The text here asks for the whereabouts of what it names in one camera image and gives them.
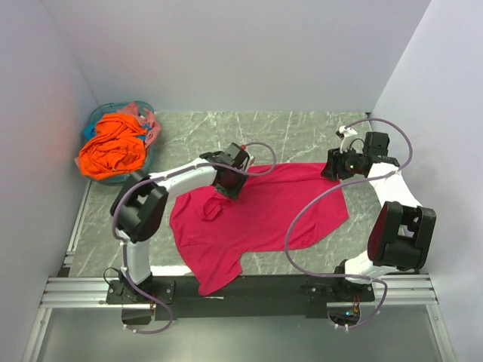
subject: wall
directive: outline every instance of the wall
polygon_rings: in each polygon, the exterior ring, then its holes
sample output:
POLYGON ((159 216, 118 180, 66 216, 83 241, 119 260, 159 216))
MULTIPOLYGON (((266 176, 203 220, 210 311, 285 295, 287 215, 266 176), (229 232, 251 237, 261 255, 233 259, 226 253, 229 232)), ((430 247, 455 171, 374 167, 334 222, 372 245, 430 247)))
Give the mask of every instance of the wall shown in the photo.
POLYGON ((481 360, 481 19, 479 0, 432 0, 374 110, 414 143, 405 179, 438 214, 427 270, 461 361, 481 360))
POLYGON ((72 161, 96 106, 38 0, 0 3, 0 360, 20 360, 85 187, 72 161))
POLYGON ((43 0, 100 103, 370 111, 429 0, 43 0))

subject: pink cloth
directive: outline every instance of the pink cloth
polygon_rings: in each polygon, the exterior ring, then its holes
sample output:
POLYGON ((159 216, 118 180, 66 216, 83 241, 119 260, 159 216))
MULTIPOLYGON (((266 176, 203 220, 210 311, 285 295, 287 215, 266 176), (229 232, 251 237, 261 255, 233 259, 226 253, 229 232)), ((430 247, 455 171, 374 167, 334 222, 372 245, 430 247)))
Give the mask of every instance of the pink cloth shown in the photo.
MULTIPOLYGON (((313 198, 338 182, 320 176, 324 164, 277 164, 266 176, 249 177, 237 201, 212 186, 177 198, 171 213, 177 249, 207 295, 242 272, 240 256, 248 251, 284 249, 288 226, 313 198)), ((262 172, 267 166, 254 166, 262 172)), ((295 226, 290 249, 310 247, 347 218, 340 190, 311 207, 295 226)))
POLYGON ((131 102, 123 109, 118 110, 118 113, 133 115, 141 126, 145 125, 146 123, 149 125, 151 130, 146 135, 146 140, 144 141, 144 145, 146 146, 146 149, 148 149, 154 143, 154 141, 156 141, 156 138, 161 131, 161 125, 156 121, 154 113, 147 108, 144 110, 146 111, 146 118, 139 116, 139 106, 136 102, 131 102))

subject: marble table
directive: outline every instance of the marble table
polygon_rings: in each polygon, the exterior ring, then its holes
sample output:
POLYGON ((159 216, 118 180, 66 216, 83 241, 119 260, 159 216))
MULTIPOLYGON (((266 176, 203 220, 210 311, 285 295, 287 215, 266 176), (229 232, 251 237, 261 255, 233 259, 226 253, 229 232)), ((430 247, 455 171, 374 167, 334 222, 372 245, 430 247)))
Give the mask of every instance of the marble table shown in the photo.
MULTIPOLYGON (((261 140, 270 144, 278 162, 325 162, 327 150, 339 142, 340 125, 364 118, 364 113, 332 112, 160 112, 163 131, 155 145, 152 172, 185 164, 207 151, 225 149, 231 142, 261 140)), ((364 136, 368 122, 355 129, 364 136)), ((257 164, 270 162, 270 153, 251 149, 257 164)), ((93 183, 84 208, 70 277, 99 277, 110 266, 121 265, 121 248, 112 238, 109 208, 120 186, 93 183)), ((368 183, 343 189, 349 219, 316 245, 292 252, 294 259, 314 272, 332 272, 343 259, 354 257, 367 245, 380 211, 368 183)), ((159 275, 184 275, 189 269, 177 252, 168 220, 173 203, 166 207, 162 227, 152 238, 150 262, 159 275)), ((283 252, 245 253, 241 266, 246 275, 287 274, 296 271, 283 252)))

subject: teal plastic basket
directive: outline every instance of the teal plastic basket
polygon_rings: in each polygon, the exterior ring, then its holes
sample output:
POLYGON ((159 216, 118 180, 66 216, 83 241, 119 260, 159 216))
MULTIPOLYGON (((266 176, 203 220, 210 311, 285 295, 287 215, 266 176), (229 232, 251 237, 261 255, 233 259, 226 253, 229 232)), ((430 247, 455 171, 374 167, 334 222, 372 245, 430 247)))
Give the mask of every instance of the teal plastic basket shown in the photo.
MULTIPOLYGON (((154 112, 154 109, 151 107, 150 104, 136 100, 135 101, 139 107, 139 113, 143 115, 144 117, 147 116, 146 111, 144 110, 147 108, 151 112, 154 112)), ((120 103, 107 103, 104 104, 100 107, 97 107, 89 116, 89 122, 88 124, 96 124, 98 121, 102 119, 102 117, 105 114, 108 113, 115 113, 120 109, 123 109, 126 107, 129 103, 131 102, 120 102, 120 103)), ((152 160, 154 158, 154 147, 149 147, 149 151, 146 155, 146 160, 144 160, 144 165, 141 167, 141 170, 149 173, 151 171, 151 166, 152 166, 152 160)), ((89 177, 89 179, 92 179, 93 181, 97 183, 102 183, 102 184, 115 184, 115 183, 124 183, 129 177, 129 173, 126 173, 124 175, 117 175, 117 176, 112 176, 112 177, 107 177, 105 179, 93 179, 92 177, 89 177)))

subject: cable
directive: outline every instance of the cable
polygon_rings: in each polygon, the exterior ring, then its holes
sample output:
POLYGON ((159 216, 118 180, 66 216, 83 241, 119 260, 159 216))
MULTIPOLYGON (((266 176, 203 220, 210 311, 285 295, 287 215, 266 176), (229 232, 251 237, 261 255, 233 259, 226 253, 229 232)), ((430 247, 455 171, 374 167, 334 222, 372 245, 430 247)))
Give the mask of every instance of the cable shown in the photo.
POLYGON ((355 140, 352 140, 352 142, 350 143, 349 145, 350 149, 352 148, 352 145, 354 144, 355 141, 362 141, 362 143, 364 143, 364 140, 362 138, 356 138, 355 140))
POLYGON ((382 176, 369 177, 369 178, 364 178, 364 179, 354 179, 354 180, 349 181, 349 182, 346 182, 346 183, 340 183, 339 185, 336 185, 336 186, 328 189, 327 191, 322 192, 319 196, 317 196, 312 201, 310 201, 297 214, 297 216, 295 216, 294 220, 292 221, 292 223, 288 227, 287 234, 285 235, 285 245, 284 245, 284 252, 285 252, 285 255, 286 255, 289 263, 292 264, 292 266, 296 270, 298 270, 299 272, 302 272, 302 273, 307 274, 307 275, 311 275, 313 277, 318 277, 318 278, 359 278, 359 279, 365 279, 366 281, 371 281, 371 282, 374 282, 374 283, 379 283, 379 284, 382 284, 384 286, 383 295, 381 296, 380 301, 379 301, 379 304, 376 306, 376 308, 373 310, 373 312, 370 313, 369 316, 367 318, 365 318, 363 321, 359 321, 359 323, 357 323, 356 325, 350 326, 349 327, 350 329, 363 326, 364 324, 366 324, 368 321, 370 321, 377 314, 377 312, 383 306, 384 300, 386 300, 387 288, 388 288, 387 287, 387 283, 385 281, 383 281, 383 280, 380 280, 380 279, 373 279, 371 277, 368 277, 367 275, 334 274, 334 273, 315 273, 313 271, 306 270, 306 269, 302 268, 301 266, 299 266, 298 264, 296 264, 295 261, 292 259, 291 255, 290 255, 290 250, 288 249, 288 245, 289 245, 290 235, 291 235, 292 231, 294 230, 294 227, 297 224, 297 222, 300 220, 300 218, 303 216, 303 214, 309 208, 311 208, 314 204, 316 204, 317 202, 319 202, 324 196, 326 196, 326 195, 330 194, 331 192, 334 192, 334 191, 336 191, 338 189, 341 189, 343 187, 349 186, 349 185, 355 185, 355 184, 358 184, 358 183, 366 183, 368 181, 376 181, 378 179, 385 179, 387 177, 392 176, 396 172, 399 172, 400 170, 402 170, 403 168, 405 168, 406 166, 408 166, 409 163, 411 162, 411 160, 413 158, 413 145, 411 144, 411 141, 409 140, 408 135, 406 135, 406 133, 401 128, 399 128, 398 126, 396 126, 391 121, 387 121, 386 119, 382 119, 382 118, 363 118, 363 119, 359 119, 358 121, 354 121, 353 123, 350 123, 350 124, 346 125, 346 129, 349 128, 349 127, 354 126, 355 124, 359 124, 359 123, 366 122, 366 121, 378 121, 378 122, 382 122, 382 123, 388 124, 389 126, 394 127, 404 137, 404 139, 406 140, 406 143, 408 144, 408 149, 409 149, 408 159, 406 160, 405 163, 402 164, 402 166, 400 166, 400 168, 398 169, 398 171, 391 171, 391 172, 389 172, 389 173, 387 173, 385 175, 382 175, 382 176))
POLYGON ((143 187, 144 185, 147 185, 149 183, 155 183, 156 181, 169 179, 171 177, 178 176, 182 173, 194 170, 198 167, 222 167, 222 168, 226 168, 228 170, 235 171, 235 172, 240 173, 240 174, 245 175, 245 176, 264 176, 264 175, 267 175, 268 173, 273 171, 273 169, 275 168, 276 163, 277 163, 277 156, 276 156, 275 151, 273 150, 272 147, 270 147, 269 145, 267 145, 264 142, 250 142, 250 143, 247 143, 246 146, 264 146, 270 151, 270 153, 272 154, 272 164, 271 164, 271 166, 269 167, 268 170, 260 172, 260 173, 253 173, 253 172, 246 172, 246 171, 243 171, 243 170, 239 170, 238 168, 231 167, 231 166, 228 166, 226 164, 206 162, 206 163, 202 163, 202 164, 197 164, 196 166, 191 165, 191 166, 185 167, 181 170, 177 170, 177 171, 174 171, 172 173, 169 173, 168 175, 163 175, 163 176, 156 177, 154 179, 146 179, 144 181, 141 181, 140 183, 137 183, 136 185, 131 187, 122 196, 121 200, 119 201, 119 203, 118 203, 117 207, 115 208, 114 213, 112 215, 112 235, 114 236, 114 238, 116 240, 121 241, 122 261, 123 261, 124 267, 126 268, 125 269, 125 277, 128 280, 128 283, 133 287, 134 290, 136 290, 140 295, 142 295, 142 296, 146 297, 147 299, 152 300, 154 303, 162 306, 164 309, 166 309, 168 311, 168 313, 170 315, 170 320, 166 323, 166 325, 163 326, 162 328, 157 329, 157 330, 137 330, 137 329, 135 329, 131 326, 126 326, 126 328, 128 328, 129 330, 132 330, 133 332, 139 333, 139 334, 155 334, 155 333, 162 332, 162 331, 166 330, 167 328, 169 328, 170 325, 172 325, 172 323, 174 321, 174 312, 169 305, 167 305, 166 303, 164 303, 160 299, 156 298, 155 296, 150 296, 148 293, 141 290, 132 280, 132 278, 129 274, 129 268, 128 268, 128 242, 129 242, 129 240, 127 238, 123 237, 122 235, 118 234, 117 228, 116 228, 117 223, 118 223, 119 213, 121 211, 121 207, 128 201, 129 197, 138 188, 143 187))
POLYGON ((103 273, 103 279, 104 279, 104 281, 107 283, 107 285, 111 285, 111 283, 110 283, 110 282, 108 282, 108 281, 107 281, 107 279, 106 279, 106 272, 107 272, 108 270, 110 270, 110 269, 112 269, 112 270, 116 271, 116 272, 118 273, 118 275, 119 275, 119 273, 121 272, 119 269, 113 268, 112 266, 110 266, 110 267, 106 268, 106 269, 104 270, 104 273, 103 273))

